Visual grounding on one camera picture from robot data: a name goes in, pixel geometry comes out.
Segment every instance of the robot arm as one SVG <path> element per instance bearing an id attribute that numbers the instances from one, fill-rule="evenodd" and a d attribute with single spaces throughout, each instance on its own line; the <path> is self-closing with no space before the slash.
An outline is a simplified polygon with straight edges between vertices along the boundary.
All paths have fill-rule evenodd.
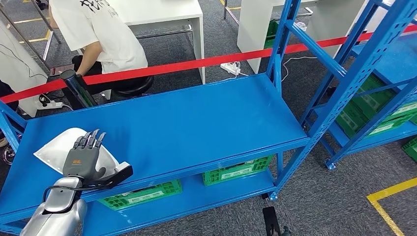
<path id="1" fill-rule="evenodd" d="M 97 133 L 88 132 L 77 139 L 65 160 L 64 177 L 45 190 L 41 205 L 21 236 L 73 236 L 87 212 L 87 203 L 80 199 L 82 191 L 110 189 L 132 176 L 132 166 L 123 162 L 113 175 L 101 178 L 106 169 L 96 171 L 95 166 L 106 133 L 96 139 Z"/>

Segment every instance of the white cloth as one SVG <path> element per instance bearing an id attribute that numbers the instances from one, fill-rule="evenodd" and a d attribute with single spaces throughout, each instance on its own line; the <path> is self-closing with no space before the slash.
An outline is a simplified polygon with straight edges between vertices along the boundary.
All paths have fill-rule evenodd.
<path id="1" fill-rule="evenodd" d="M 100 42 L 103 74 L 148 66 L 141 44 L 105 0 L 50 0 L 49 6 L 71 51 Z"/>

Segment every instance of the power strip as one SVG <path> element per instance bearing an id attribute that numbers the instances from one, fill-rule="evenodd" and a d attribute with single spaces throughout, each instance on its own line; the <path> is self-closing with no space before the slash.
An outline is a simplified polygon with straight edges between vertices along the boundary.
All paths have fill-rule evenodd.
<path id="1" fill-rule="evenodd" d="M 63 107 L 62 102 L 55 102 L 54 100 L 47 103 L 46 106 L 43 106 L 41 103 L 36 103 L 36 108 L 38 110 L 57 109 L 57 108 L 62 108 L 62 107 Z"/>
<path id="2" fill-rule="evenodd" d="M 240 66 L 237 66 L 235 62 L 222 63 L 220 68 L 236 76 L 240 74 Z"/>

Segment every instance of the green plastic crate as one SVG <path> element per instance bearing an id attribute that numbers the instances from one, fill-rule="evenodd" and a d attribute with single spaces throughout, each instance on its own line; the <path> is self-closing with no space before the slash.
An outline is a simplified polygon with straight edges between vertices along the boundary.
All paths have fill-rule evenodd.
<path id="1" fill-rule="evenodd" d="M 407 103 L 398 108 L 388 118 L 398 117 L 403 115 L 417 115 L 417 102 Z"/>
<path id="2" fill-rule="evenodd" d="M 181 192 L 182 187 L 180 181 L 174 180 L 132 192 L 114 195 L 98 201 L 112 210 L 120 210 L 141 203 L 172 196 Z"/>
<path id="3" fill-rule="evenodd" d="M 349 138 L 353 137 L 368 121 L 352 102 L 349 102 L 336 118 L 337 124 Z"/>
<path id="4" fill-rule="evenodd" d="M 377 128 L 375 128 L 369 136 L 395 129 L 413 117 L 414 114 L 405 114 L 399 117 L 388 117 Z M 369 122 L 369 119 L 354 103 L 349 102 L 345 109 L 343 109 L 340 115 L 336 118 L 336 122 L 343 129 L 344 133 L 351 138 Z"/>
<path id="5" fill-rule="evenodd" d="M 401 126 L 405 122 L 409 121 L 412 117 L 414 117 L 414 114 L 405 114 L 400 117 L 395 117 L 395 118 L 385 120 L 377 128 L 375 128 L 370 134 L 368 134 L 368 136 L 380 134 L 382 132 L 396 129 L 397 127 Z"/>
<path id="6" fill-rule="evenodd" d="M 409 157 L 411 157 L 415 162 L 417 162 L 417 138 L 410 140 L 401 148 Z"/>
<path id="7" fill-rule="evenodd" d="M 385 86 L 385 83 L 371 74 L 368 79 L 363 83 L 359 88 L 358 93 L 369 91 L 372 89 L 377 89 L 379 87 Z M 362 111 L 362 113 L 368 118 L 371 119 L 376 115 L 394 96 L 396 95 L 395 91 L 392 89 L 386 89 L 380 92 L 375 92 L 367 94 L 360 97 L 355 97 L 352 99 L 354 104 Z M 411 102 L 406 105 L 401 106 L 395 112 L 393 112 L 388 119 L 395 117 L 400 117 L 406 114 L 416 114 L 417 115 L 417 102 Z"/>
<path id="8" fill-rule="evenodd" d="M 204 185 L 209 186 L 212 184 L 264 171 L 271 162 L 272 157 L 273 155 L 252 161 L 247 161 L 227 168 L 204 172 Z"/>
<path id="9" fill-rule="evenodd" d="M 413 117 L 410 119 L 410 121 L 411 121 L 411 123 L 413 123 L 413 124 L 417 125 L 417 115 L 413 116 Z"/>
<path id="10" fill-rule="evenodd" d="M 370 75 L 362 86 L 357 91 L 358 93 L 370 91 L 377 89 L 379 87 L 385 86 L 384 82 Z M 352 101 L 355 105 L 362 110 L 363 114 L 371 119 L 376 115 L 394 96 L 396 95 L 395 91 L 392 89 L 386 89 L 380 92 L 374 92 L 371 94 L 363 95 L 360 97 L 355 97 Z"/>
<path id="11" fill-rule="evenodd" d="M 277 30 L 278 22 L 271 20 L 269 22 L 267 38 L 265 39 L 264 48 L 271 48 L 273 46 Z"/>

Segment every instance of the yellow floor line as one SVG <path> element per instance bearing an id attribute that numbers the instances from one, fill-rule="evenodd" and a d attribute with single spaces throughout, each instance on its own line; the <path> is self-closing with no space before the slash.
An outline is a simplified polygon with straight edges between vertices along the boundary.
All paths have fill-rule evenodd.
<path id="1" fill-rule="evenodd" d="M 400 228 L 394 223 L 394 221 L 391 219 L 391 217 L 385 212 L 385 210 L 382 208 L 381 205 L 377 201 L 371 201 L 369 198 L 368 200 L 370 203 L 375 207 L 379 215 L 382 216 L 382 218 L 385 220 L 385 222 L 389 225 L 389 227 L 394 231 L 394 233 L 397 236 L 404 236 L 403 232 L 400 230 Z"/>
<path id="2" fill-rule="evenodd" d="M 46 35 L 45 35 L 45 37 L 44 38 L 36 38 L 36 39 L 31 39 L 31 40 L 29 40 L 29 42 L 30 43 L 33 43 L 33 42 L 39 42 L 39 41 L 45 41 L 45 40 L 48 40 L 49 39 L 49 35 L 51 34 L 51 31 L 50 30 L 48 30 L 47 32 L 46 32 Z"/>
<path id="3" fill-rule="evenodd" d="M 388 196 L 391 196 L 392 194 L 396 194 L 398 192 L 404 191 L 414 186 L 417 186 L 417 178 L 413 178 L 411 180 L 399 183 L 397 185 L 391 186 L 379 192 L 373 193 L 369 195 L 368 198 L 371 198 L 373 201 L 378 201 L 378 200 L 381 200 L 382 198 L 386 198 Z"/>
<path id="4" fill-rule="evenodd" d="M 417 186 L 417 178 L 413 178 L 411 180 L 399 183 L 397 185 L 391 186 L 379 192 L 373 193 L 367 196 L 369 202 L 374 206 L 377 210 L 379 215 L 385 220 L 385 222 L 389 225 L 389 227 L 394 231 L 397 236 L 404 236 L 404 233 L 400 230 L 400 228 L 396 225 L 396 223 L 391 219 L 391 217 L 387 214 L 387 212 L 382 208 L 382 206 L 378 203 L 378 200 L 391 196 L 393 194 L 399 193 L 401 191 L 407 190 L 409 188 Z"/>
<path id="5" fill-rule="evenodd" d="M 229 7 L 229 9 L 230 10 L 239 10 L 239 9 L 241 9 L 241 7 L 240 6 L 238 6 L 238 7 Z"/>
<path id="6" fill-rule="evenodd" d="M 20 24 L 20 23 L 27 23 L 27 22 L 32 22 L 32 21 L 41 21 L 42 18 L 36 18 L 36 19 L 30 19 L 30 20 L 24 20 L 24 21 L 16 21 L 14 22 L 15 24 Z"/>

